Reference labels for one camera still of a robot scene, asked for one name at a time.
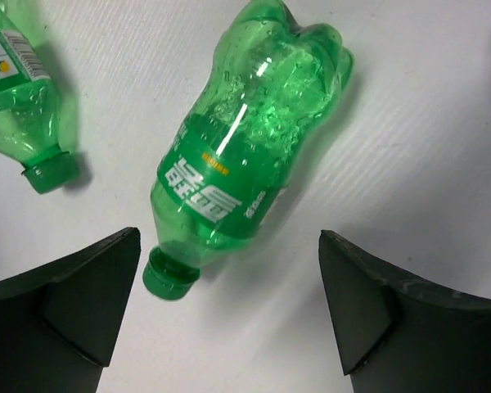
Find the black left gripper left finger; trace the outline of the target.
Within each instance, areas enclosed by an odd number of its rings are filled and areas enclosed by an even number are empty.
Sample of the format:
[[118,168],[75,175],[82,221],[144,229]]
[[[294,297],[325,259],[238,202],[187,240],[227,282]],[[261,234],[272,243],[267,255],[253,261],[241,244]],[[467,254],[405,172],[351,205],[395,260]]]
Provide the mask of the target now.
[[109,367],[138,261],[127,227],[0,281],[0,392],[94,392]]

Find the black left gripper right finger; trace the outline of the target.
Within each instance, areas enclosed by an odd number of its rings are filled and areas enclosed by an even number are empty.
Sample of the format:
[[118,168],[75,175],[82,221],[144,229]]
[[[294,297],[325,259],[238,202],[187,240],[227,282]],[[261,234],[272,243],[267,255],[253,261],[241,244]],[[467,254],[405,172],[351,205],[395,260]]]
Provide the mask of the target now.
[[318,258],[356,392],[491,392],[491,300],[429,281],[322,231]]

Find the green Sprite bottle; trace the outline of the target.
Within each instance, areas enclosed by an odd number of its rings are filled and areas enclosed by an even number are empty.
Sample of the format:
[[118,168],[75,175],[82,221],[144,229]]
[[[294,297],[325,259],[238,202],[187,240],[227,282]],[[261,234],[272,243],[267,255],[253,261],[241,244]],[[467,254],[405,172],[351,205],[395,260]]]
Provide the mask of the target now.
[[77,179],[79,163],[61,145],[76,130],[76,111],[63,108],[68,88],[35,1],[0,1],[0,153],[22,166],[44,194]]
[[331,25],[299,25],[281,1],[245,5],[156,171],[158,244],[142,275],[152,295],[183,298],[204,266],[251,243],[353,69]]

